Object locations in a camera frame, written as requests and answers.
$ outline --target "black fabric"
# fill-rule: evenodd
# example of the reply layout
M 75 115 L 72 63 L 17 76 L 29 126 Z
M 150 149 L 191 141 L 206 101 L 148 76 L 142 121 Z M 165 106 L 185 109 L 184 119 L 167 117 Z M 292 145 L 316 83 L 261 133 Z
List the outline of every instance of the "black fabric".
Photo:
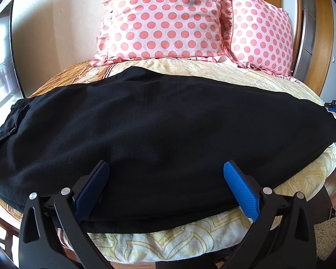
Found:
M 336 120 L 287 93 L 130 67 L 18 101 L 0 133 L 6 203 L 23 211 L 31 192 L 72 187 L 102 159 L 111 176 L 81 225 L 147 233 L 236 207 L 228 160 L 278 186 L 336 142 Z

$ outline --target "mattress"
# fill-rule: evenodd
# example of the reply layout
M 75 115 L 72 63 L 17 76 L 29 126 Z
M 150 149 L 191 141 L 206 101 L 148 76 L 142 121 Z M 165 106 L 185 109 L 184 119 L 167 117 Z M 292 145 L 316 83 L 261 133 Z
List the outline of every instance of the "mattress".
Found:
M 229 64 L 169 58 L 129 61 L 97 68 L 91 68 L 88 62 L 83 62 L 50 79 L 33 96 L 45 93 L 57 86 L 88 83 L 114 76 L 130 66 L 144 67 L 164 74 L 201 76 L 270 91 L 287 92 L 299 99 L 309 99 L 323 105 L 320 98 L 301 82 L 269 76 L 261 71 L 239 69 Z M 247 114 L 246 120 L 249 120 L 251 116 L 254 114 Z M 285 128 L 288 127 L 282 127 L 281 132 L 284 132 Z M 335 167 L 336 143 L 330 145 L 318 159 L 276 187 L 274 191 L 283 195 L 294 195 L 295 192 L 302 191 L 309 200 L 322 188 L 325 179 Z M 21 219 L 19 212 L 10 208 L 2 200 L 0 204 L 15 218 Z M 277 217 L 273 227 L 277 226 L 279 221 L 280 218 Z M 235 208 L 167 231 L 147 234 L 89 233 L 89 236 L 106 259 L 129 264 L 186 259 L 227 248 L 239 243 L 250 226 L 251 220 L 244 216 L 240 208 Z M 62 230 L 58 229 L 58 235 L 63 245 L 70 248 Z

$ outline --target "patterned bedsheet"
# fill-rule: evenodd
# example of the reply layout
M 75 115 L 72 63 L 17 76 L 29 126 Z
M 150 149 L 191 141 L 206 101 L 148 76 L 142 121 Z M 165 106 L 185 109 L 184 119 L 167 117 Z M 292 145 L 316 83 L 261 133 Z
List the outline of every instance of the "patterned bedsheet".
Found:
M 299 99 L 309 99 L 317 104 L 323 104 L 320 98 L 303 83 L 269 76 L 260 71 L 238 69 L 228 64 L 172 59 L 130 61 L 97 68 L 91 68 L 88 62 L 83 62 L 50 79 L 33 96 L 57 86 L 88 83 L 113 76 L 133 65 L 159 73 L 201 76 L 270 91 L 287 92 Z M 336 143 L 330 145 L 317 160 L 276 187 L 274 191 L 284 195 L 293 195 L 296 191 L 302 191 L 309 200 L 322 188 L 325 179 L 335 167 Z M 22 216 L 19 212 L 10 208 L 2 200 L 0 204 L 15 218 L 21 220 Z M 279 221 L 280 218 L 276 218 L 274 226 Z M 89 236 L 110 261 L 120 263 L 168 261 L 192 258 L 233 246 L 241 241 L 250 225 L 250 220 L 244 216 L 240 208 L 235 208 L 167 231 L 147 234 L 89 233 Z M 58 234 L 61 242 L 70 248 L 63 231 L 59 229 Z

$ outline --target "pink pillowcase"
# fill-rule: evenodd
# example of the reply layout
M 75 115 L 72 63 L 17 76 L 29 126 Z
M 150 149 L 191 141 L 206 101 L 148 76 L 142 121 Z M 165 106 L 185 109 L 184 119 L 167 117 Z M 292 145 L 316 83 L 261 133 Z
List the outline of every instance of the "pink pillowcase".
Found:
M 222 0 L 222 23 L 232 61 L 279 77 L 291 75 L 292 30 L 282 8 L 263 0 Z
M 91 65 L 163 57 L 217 62 L 226 53 L 220 1 L 103 0 Z

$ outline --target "blue clamp pad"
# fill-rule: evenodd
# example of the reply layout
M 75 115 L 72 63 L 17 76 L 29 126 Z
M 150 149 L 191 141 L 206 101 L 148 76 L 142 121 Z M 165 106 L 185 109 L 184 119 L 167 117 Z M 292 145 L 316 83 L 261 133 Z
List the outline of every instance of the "blue clamp pad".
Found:
M 329 107 L 329 108 L 327 108 L 327 110 L 329 110 L 330 112 L 336 112 L 336 108 L 335 107 Z
M 110 166 L 102 162 L 75 200 L 75 216 L 87 219 L 110 177 Z
M 249 184 L 251 183 L 246 182 L 247 178 L 251 177 L 244 175 L 234 162 L 226 162 L 224 164 L 223 173 L 225 181 L 228 183 L 244 214 L 247 217 L 252 218 L 253 221 L 256 221 L 259 216 L 259 195 L 257 194 L 257 183 L 253 183 L 256 184 L 255 187 L 253 187 L 255 188 L 255 191 L 253 191 L 249 187 Z

